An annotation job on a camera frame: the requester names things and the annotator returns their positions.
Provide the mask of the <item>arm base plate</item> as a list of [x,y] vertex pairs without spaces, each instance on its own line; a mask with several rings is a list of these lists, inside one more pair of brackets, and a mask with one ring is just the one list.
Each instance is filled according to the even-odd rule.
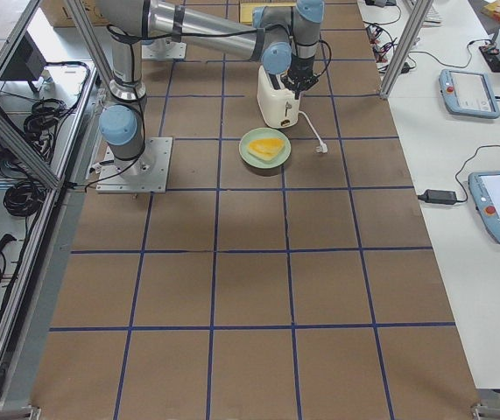
[[99,193],[164,193],[168,178],[173,139],[171,137],[150,137],[145,142],[144,154],[127,171],[120,171],[129,165],[115,160],[113,150],[106,148],[105,159],[112,164],[101,169],[102,180],[95,184]]
[[183,60],[187,44],[170,39],[157,39],[142,42],[142,59],[150,61]]

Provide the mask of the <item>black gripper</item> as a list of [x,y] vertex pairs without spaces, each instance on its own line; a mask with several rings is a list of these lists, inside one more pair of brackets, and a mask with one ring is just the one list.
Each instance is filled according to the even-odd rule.
[[299,100],[299,88],[311,88],[318,82],[318,76],[313,72],[314,56],[301,58],[292,56],[291,65],[285,75],[285,87],[295,88],[294,99]]

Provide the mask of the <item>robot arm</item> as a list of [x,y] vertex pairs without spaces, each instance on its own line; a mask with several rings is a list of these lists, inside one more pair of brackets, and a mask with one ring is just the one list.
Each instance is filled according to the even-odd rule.
[[123,105],[146,97],[142,59],[183,59],[188,44],[259,63],[257,104],[272,129],[298,122],[300,98],[319,79],[314,62],[322,1],[256,6],[250,24],[167,1],[100,1],[97,8],[112,38],[109,91]]

